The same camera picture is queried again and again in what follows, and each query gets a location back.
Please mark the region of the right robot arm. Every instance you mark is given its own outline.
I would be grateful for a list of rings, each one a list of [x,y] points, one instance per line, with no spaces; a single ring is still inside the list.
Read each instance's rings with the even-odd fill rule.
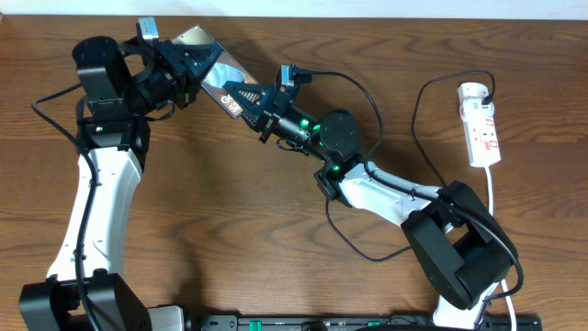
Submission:
[[[224,89],[245,122],[282,149],[312,155],[324,166],[314,175],[328,201],[371,211],[401,227],[425,276],[440,296],[435,326],[475,330],[498,284],[522,269],[514,244],[472,188],[422,186],[379,169],[362,154],[353,116],[337,109],[314,119],[296,108],[304,84],[282,86],[228,81]]]

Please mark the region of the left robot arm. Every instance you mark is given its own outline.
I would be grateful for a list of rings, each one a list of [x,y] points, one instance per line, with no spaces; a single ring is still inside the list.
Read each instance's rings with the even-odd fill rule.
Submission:
[[[46,279],[23,287],[30,330],[192,330],[180,305],[145,306],[123,277],[130,205],[150,125],[191,104],[221,55],[213,41],[125,42],[98,36],[73,49],[85,95],[75,109],[79,182],[68,229]]]

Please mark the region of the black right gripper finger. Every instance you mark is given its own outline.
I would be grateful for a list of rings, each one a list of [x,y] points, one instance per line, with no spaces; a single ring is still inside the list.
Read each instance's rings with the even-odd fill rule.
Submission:
[[[258,124],[258,122],[259,122],[259,117],[258,116],[256,116],[255,114],[254,115],[251,115],[251,114],[248,114],[247,112],[243,112],[241,114],[241,118],[244,120],[244,122],[247,124],[247,126],[251,130],[253,130],[255,132],[259,132],[260,131],[259,124]]]
[[[227,82],[223,89],[225,95],[221,97],[221,105],[224,109],[233,117],[249,118],[260,117],[277,92],[273,86],[237,82]]]

